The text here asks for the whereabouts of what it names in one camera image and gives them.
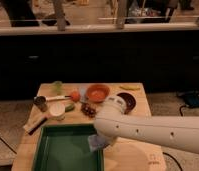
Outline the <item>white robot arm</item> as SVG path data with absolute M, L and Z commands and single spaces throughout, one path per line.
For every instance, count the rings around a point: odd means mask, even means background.
M 111 142 L 117 137 L 199 154 L 199 117 L 125 115 L 126 101 L 106 98 L 94 119 L 98 134 Z

